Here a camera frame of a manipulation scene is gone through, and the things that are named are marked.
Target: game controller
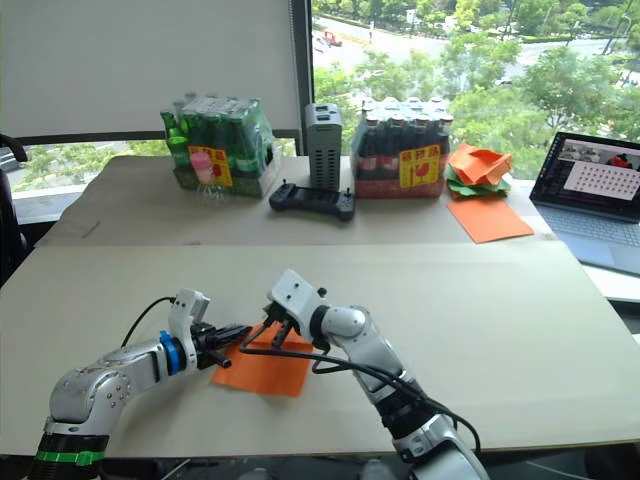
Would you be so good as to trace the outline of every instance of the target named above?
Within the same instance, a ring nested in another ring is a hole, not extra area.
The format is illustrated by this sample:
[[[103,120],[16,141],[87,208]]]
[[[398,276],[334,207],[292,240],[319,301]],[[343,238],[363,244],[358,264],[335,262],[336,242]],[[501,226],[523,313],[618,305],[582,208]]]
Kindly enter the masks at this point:
[[[269,205],[278,212],[288,209],[311,210],[347,221],[355,213],[356,198],[349,189],[346,192],[333,192],[298,187],[295,183],[283,180],[282,185],[269,197]]]

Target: orange paper sheet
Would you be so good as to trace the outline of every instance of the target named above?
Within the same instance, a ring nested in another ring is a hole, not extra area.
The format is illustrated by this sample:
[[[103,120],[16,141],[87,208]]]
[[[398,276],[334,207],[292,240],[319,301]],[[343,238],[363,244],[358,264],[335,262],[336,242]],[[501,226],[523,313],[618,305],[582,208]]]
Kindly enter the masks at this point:
[[[260,325],[253,328],[253,334]],[[256,338],[249,348],[270,349],[271,341],[278,332],[272,325]],[[285,339],[282,350],[310,353],[313,346],[294,331]],[[309,370],[310,360],[303,358],[270,357],[240,353],[240,345],[232,345],[225,354],[231,359],[229,368],[217,368],[211,381],[220,385],[267,395],[299,397]]]
[[[500,154],[461,143],[449,159],[449,165],[466,185],[498,185],[511,170],[511,154]]]
[[[472,198],[447,207],[476,243],[533,235],[531,227],[497,198]]]

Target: white table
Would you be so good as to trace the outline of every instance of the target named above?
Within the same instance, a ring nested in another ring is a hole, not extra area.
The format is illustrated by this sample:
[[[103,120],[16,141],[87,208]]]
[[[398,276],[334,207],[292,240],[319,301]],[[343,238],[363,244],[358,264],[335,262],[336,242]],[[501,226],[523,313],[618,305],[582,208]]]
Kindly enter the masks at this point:
[[[208,321],[257,323],[288,267],[336,305],[366,305],[425,390],[487,448],[640,438],[640,349],[560,242],[76,246],[38,249],[2,290],[0,452],[34,452],[57,378],[118,345],[151,300],[198,288],[213,297]],[[152,311],[133,341],[157,336],[167,312]],[[392,450],[350,374],[312,375],[299,399],[210,375],[139,398],[107,453]]]

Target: road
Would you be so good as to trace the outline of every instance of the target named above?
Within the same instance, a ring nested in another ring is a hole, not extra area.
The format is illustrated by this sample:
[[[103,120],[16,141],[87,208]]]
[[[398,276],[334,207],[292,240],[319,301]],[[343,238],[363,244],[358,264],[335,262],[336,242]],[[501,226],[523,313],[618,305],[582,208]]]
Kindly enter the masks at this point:
[[[348,23],[342,23],[328,18],[318,18],[316,23],[323,25],[327,30],[347,35],[355,41],[345,40],[342,47],[326,48],[323,53],[316,50],[313,52],[314,65],[329,66],[332,62],[338,62],[348,71],[354,66],[362,63],[365,58],[365,48],[369,47],[377,52],[388,53],[395,62],[401,62],[409,58],[412,49],[427,52],[432,58],[438,58],[448,40],[438,40],[434,38],[413,37],[394,35],[379,30],[374,30],[372,42],[369,44],[369,29],[356,27]],[[590,56],[602,51],[607,40],[574,40],[569,47],[579,55]],[[513,78],[521,76],[525,68],[534,65],[543,52],[551,48],[564,45],[564,42],[557,43],[527,43],[522,45],[522,51],[518,55],[517,62],[507,67],[505,76]]]

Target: table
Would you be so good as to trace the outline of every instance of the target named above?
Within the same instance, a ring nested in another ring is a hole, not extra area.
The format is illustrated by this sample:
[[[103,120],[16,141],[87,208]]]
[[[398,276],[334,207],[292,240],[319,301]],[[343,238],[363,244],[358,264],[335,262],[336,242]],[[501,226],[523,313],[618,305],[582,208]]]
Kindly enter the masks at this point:
[[[362,201],[351,223],[278,215],[256,199],[211,207],[177,188],[168,161],[129,160],[87,187],[0,293],[0,452],[32,454],[55,381],[117,346],[153,299],[197,288],[214,299],[207,320],[257,323],[289,267],[334,304],[367,306],[423,387],[468,417],[487,448],[640,438],[640,349],[550,233],[474,245],[445,197]],[[291,164],[287,179],[305,167]],[[118,187],[105,200],[109,182]],[[509,201],[539,221],[526,197]],[[161,328],[159,308],[133,340]],[[297,400],[209,376],[135,401],[108,455],[392,450],[349,374],[312,376]]]

